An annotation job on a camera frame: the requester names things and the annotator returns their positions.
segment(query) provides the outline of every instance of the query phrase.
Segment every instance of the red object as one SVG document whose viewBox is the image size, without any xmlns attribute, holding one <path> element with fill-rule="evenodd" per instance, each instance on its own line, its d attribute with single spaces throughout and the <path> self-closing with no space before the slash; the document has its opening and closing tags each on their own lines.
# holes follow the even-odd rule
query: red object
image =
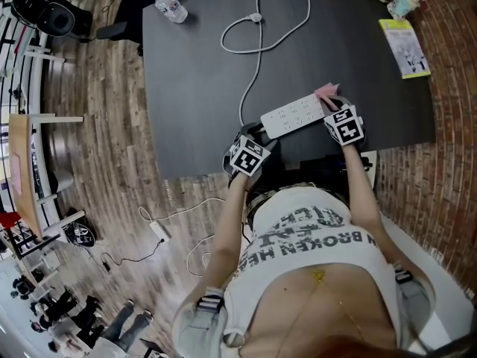
<svg viewBox="0 0 477 358">
<path fill-rule="evenodd" d="M 16 44 L 16 48 L 15 48 L 15 52 L 14 52 L 15 54 L 18 54 L 18 49 L 19 49 L 19 47 L 20 47 L 20 43 L 21 43 L 21 41 L 22 41 L 23 35 L 25 34 L 25 31 L 26 31 L 26 30 L 27 30 L 27 27 L 23 27 L 22 33 L 20 34 L 20 38 L 19 38 L 19 40 L 18 40 L 18 43 Z"/>
<path fill-rule="evenodd" d="M 0 223 L 4 228 L 13 228 L 21 217 L 16 212 L 0 213 Z"/>
</svg>

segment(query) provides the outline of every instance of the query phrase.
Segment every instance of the black chair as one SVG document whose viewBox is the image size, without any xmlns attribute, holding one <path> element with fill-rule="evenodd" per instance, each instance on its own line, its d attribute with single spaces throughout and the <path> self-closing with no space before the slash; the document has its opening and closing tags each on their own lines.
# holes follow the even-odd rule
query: black chair
<svg viewBox="0 0 477 358">
<path fill-rule="evenodd" d="M 155 0 L 121 0 L 114 24 L 99 28 L 96 38 L 100 40 L 130 40 L 139 44 L 142 55 L 142 10 Z"/>
<path fill-rule="evenodd" d="M 88 35 L 92 14 L 67 0 L 13 0 L 12 14 L 23 24 L 54 37 Z"/>
</svg>

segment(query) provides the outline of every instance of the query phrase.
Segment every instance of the water bottle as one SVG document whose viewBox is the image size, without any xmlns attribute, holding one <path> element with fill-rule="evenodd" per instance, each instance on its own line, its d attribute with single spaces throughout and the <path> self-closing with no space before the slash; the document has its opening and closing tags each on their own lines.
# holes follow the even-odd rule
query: water bottle
<svg viewBox="0 0 477 358">
<path fill-rule="evenodd" d="M 172 22 L 181 23 L 187 17 L 187 10 L 178 0 L 156 0 L 154 5 Z"/>
</svg>

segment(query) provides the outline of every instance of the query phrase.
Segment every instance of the hand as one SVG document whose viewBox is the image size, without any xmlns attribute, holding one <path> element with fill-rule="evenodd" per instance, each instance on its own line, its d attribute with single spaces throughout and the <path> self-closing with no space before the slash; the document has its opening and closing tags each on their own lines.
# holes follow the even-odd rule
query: hand
<svg viewBox="0 0 477 358">
<path fill-rule="evenodd" d="M 325 117 L 324 122 L 329 134 L 340 146 L 365 140 L 363 119 L 353 105 L 343 105 L 340 111 Z"/>
<path fill-rule="evenodd" d="M 264 139 L 264 133 L 260 132 L 261 128 L 261 124 L 245 125 L 237 133 L 232 145 L 226 150 L 222 166 L 224 171 L 230 175 L 230 181 L 235 179 L 238 172 L 252 176 L 270 156 L 277 141 Z"/>
</svg>

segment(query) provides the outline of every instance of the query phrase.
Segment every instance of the necklace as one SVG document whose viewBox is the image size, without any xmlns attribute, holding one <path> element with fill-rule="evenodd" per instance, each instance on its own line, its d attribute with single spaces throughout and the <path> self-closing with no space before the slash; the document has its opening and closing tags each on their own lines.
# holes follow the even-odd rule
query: necklace
<svg viewBox="0 0 477 358">
<path fill-rule="evenodd" d="M 300 308 L 300 311 L 299 313 L 297 314 L 297 316 L 295 317 L 295 319 L 293 320 L 293 322 L 291 323 L 290 327 L 288 328 L 286 334 L 285 334 L 285 338 L 283 339 L 282 343 L 280 344 L 279 348 L 278 348 L 278 351 L 277 351 L 277 355 L 275 356 L 275 358 L 278 358 L 280 353 L 282 352 L 282 348 L 283 348 L 283 345 L 285 344 L 288 336 L 290 335 L 291 331 L 293 330 L 293 327 L 294 325 L 297 323 L 298 319 L 300 318 L 303 310 L 305 309 L 306 305 L 308 305 L 308 302 L 312 299 L 313 295 L 315 294 L 316 290 L 318 289 L 319 286 L 321 286 L 321 284 L 323 284 L 323 286 L 326 288 L 326 290 L 328 290 L 332 295 L 333 295 L 333 298 L 336 300 L 336 302 L 339 304 L 340 308 L 341 308 L 341 311 L 350 319 L 351 323 L 355 325 L 355 328 L 357 329 L 358 333 L 359 333 L 359 336 L 361 337 L 361 339 L 364 341 L 364 335 L 363 335 L 363 332 L 361 330 L 361 328 L 359 327 L 358 323 L 356 322 L 355 318 L 350 315 L 350 313 L 346 310 L 346 308 L 344 307 L 343 305 L 343 302 L 341 302 L 339 299 L 338 299 L 338 296 L 331 290 L 331 288 L 325 283 L 324 281 L 324 276 L 325 276 L 325 272 L 324 271 L 320 271 L 320 270 L 316 270 L 316 271 L 313 271 L 313 278 L 317 281 L 312 293 L 308 296 L 308 298 L 306 299 L 306 301 L 303 302 L 303 305 L 302 307 Z"/>
</svg>

